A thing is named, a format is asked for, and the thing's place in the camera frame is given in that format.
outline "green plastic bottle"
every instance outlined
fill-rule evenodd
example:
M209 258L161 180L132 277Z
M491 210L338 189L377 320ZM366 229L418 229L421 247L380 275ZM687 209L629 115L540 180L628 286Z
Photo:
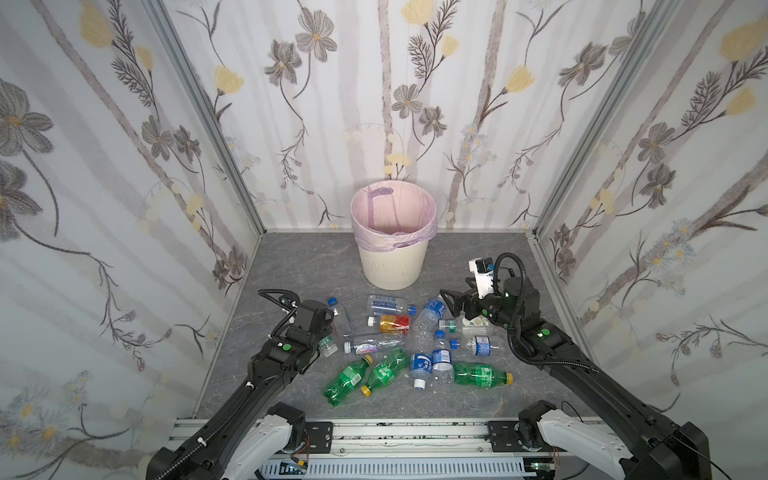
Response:
M360 383L360 380L366 376L366 370L372 363L373 358L370 355L366 355L361 360L347 365L323 392L328 402L333 406L338 406L344 400L344 397L349 392L352 392L355 386Z
M453 364L453 375L454 382L459 385L475 385L483 389L512 384L511 373L502 372L484 363L456 362Z
M371 396L371 390L389 385L397 372L408 363L406 353L402 349L394 349L384 361L371 371L368 382L361 388L363 395Z

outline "flower print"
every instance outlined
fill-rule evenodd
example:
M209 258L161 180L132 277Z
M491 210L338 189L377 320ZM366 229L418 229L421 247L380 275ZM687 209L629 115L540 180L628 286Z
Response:
M154 115L150 115L149 121L141 124L141 137L149 145L152 145L153 157L157 158L158 155L162 155L163 160L170 158L168 148L174 147L174 138L168 130L160 132L160 125L157 124Z
M200 155L200 141L192 140L190 132L183 125L179 125L174 137L176 138L176 149L179 150L180 154L187 154L187 160L192 163L193 154Z
M573 252L568 248L561 250L558 253L558 268L561 269L563 276L569 276L571 274L571 268L576 266L576 259Z
M0 155L10 157L27 144L39 154L53 150L40 132L53 127L50 118L29 111L27 94L14 84L0 80Z
M576 80L576 83L583 85L587 77L593 70L603 66L605 62L606 45L593 45L590 41L587 46L581 49L578 55L574 57L576 65L570 68L560 70L560 80L558 84L564 87L569 82Z
M16 215L37 215L42 208L22 188L27 174L21 168L0 160L0 242L18 238Z
M232 275L240 275L240 272L245 271L245 255L237 249L237 245L232 246L229 261Z
M650 161L657 164L667 156L664 153L662 146L669 144L672 141L674 135L674 128L667 128L666 122L655 124L648 131L647 138L641 138L637 143L641 152L637 155L639 161L646 161L650 158Z
M648 208L656 208L667 202L664 197L664 189L672 188L672 180L674 180L676 172L676 170L670 170L665 164L659 164L658 167L648 172L648 185L640 190L640 195L650 195Z
M395 90L397 102L392 105L392 109L400 110L400 118L408 118L411 113L417 114L422 110L422 102L415 99L419 94L418 88L416 84L411 84L410 87L400 85Z
M230 269L227 268L224 260L216 260L216 265L214 266L214 278L219 280L219 290L222 290L224 286L227 285L227 274L229 272Z
M326 50L336 51L336 43L329 38L333 32L333 22L322 10L315 10L314 15L307 7L301 8L299 15L301 28L309 33L296 34L296 47L299 50L310 53L315 52L315 58L320 61L328 60Z
M440 119L444 115L440 111L440 107L427 107L422 111L422 116L419 117L419 123L424 124L424 130L422 135L427 135L432 130L435 131L435 136L439 137L448 128L448 125L440 122Z
M296 83L296 69L301 66L301 57L293 42L272 40L270 58L275 62L271 67L264 67L264 73L270 76L270 83L279 85L283 76L292 84Z

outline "wall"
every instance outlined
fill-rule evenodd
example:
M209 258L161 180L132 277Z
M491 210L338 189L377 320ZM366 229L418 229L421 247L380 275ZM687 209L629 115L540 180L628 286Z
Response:
M348 227L354 191L393 178L473 229L535 223L652 6L164 4L268 228Z
M766 14L684 2L539 237L600 364L733 478L766 469Z
M133 478L256 237L138 2L0 6L0 464Z

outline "gray marble floor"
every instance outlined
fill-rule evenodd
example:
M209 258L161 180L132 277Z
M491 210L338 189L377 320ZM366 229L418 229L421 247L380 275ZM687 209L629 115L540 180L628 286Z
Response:
M531 249L521 233L442 233L430 241L422 274L410 287L393 295L419 308L439 289L464 290L467 262L476 257L496 257L509 251L519 255L533 284L541 292L541 313L553 323L561 321L554 309ZM384 293L366 281L351 233L268 233L245 283L229 332L214 366L198 418L210 418L246 375L246 363L266 340L283 314L257 295L259 288L279 287L297 292L302 299L325 301L335 296L343 303L355 328L365 332L365 297ZM333 408L322 391L356 356L335 353L318 359L309 372L297 376L276 401L306 412L307 418L425 418L517 416L539 399L560 405L568 400L582 415L593 415L576 396L539 369L500 348L488 361L515 378L514 385L494 389L450 385L442 391L420 392L401 372L392 384L366 398L359 390ZM382 353L374 354L378 362Z

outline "white trash can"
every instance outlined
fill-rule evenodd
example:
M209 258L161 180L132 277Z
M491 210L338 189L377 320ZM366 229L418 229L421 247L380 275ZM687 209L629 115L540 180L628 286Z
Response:
M362 271L384 290L413 284L437 234L437 204L418 185L384 180L358 190L350 206Z

